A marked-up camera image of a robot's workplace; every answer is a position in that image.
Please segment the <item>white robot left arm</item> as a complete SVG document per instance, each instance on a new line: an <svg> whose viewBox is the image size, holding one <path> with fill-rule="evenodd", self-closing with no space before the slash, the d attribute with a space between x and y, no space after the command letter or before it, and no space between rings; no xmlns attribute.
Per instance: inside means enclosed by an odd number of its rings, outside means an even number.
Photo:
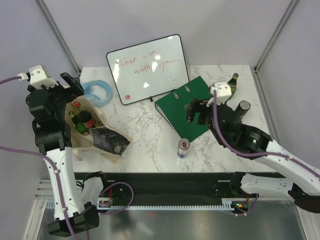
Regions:
<svg viewBox="0 0 320 240"><path fill-rule="evenodd" d="M84 181L82 191L76 185L73 170L71 128L65 120L66 106L84 94L79 78L61 73L68 83L62 86L36 67L29 72L29 107L35 144L45 160L54 197L54 221L48 225L49 234L60 237L73 236L96 228L100 218L97 210L99 197L110 191L108 182L95 172Z"/></svg>

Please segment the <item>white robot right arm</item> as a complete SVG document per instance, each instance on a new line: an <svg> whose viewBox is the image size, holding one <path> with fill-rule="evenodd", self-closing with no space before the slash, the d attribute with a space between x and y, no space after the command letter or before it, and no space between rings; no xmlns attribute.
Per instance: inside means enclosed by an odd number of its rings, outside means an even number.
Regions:
<svg viewBox="0 0 320 240"><path fill-rule="evenodd" d="M194 98L185 105L186 121L206 125L216 141L239 157L266 165L282 177L263 177L235 172L229 191L235 197L276 196L293 201L299 208L320 212L320 171L285 150L263 130L244 124L245 110L232 109L227 104L217 105L208 99Z"/></svg>

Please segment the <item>beige canvas tote bag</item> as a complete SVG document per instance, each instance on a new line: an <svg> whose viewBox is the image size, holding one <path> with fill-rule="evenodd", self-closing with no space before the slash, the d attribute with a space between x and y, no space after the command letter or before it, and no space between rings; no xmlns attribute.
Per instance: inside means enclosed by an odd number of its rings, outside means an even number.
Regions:
<svg viewBox="0 0 320 240"><path fill-rule="evenodd" d="M116 163L121 158L124 151L132 142L133 138L123 131L107 123L105 113L95 107L88 99L83 96L75 99L85 110L88 110L95 120L101 123L101 126L92 128L88 134L79 133L73 126L69 112L76 112L73 104L67 103L65 108L65 121L70 125L71 143L73 153L76 158L80 159L79 152L95 152L110 162Z"/></svg>

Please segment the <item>cola bottle red cap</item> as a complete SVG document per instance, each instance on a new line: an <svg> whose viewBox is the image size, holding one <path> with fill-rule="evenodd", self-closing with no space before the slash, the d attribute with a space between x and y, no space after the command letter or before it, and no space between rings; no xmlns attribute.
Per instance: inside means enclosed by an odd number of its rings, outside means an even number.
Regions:
<svg viewBox="0 0 320 240"><path fill-rule="evenodd" d="M77 110L79 120L84 124L84 126L87 129L92 129L96 127L96 119L89 110L84 108L84 106L79 101L74 101L72 105Z"/></svg>

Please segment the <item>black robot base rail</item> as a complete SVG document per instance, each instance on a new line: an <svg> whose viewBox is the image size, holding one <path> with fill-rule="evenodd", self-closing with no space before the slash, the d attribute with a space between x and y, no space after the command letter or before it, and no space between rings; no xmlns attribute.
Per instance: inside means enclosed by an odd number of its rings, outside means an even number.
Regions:
<svg viewBox="0 0 320 240"><path fill-rule="evenodd" d="M112 197L116 206L204 206L220 205L223 199L254 199L262 193L247 194L239 184L231 187L232 172L78 172L76 180L101 177L103 187L112 183L102 197Z"/></svg>

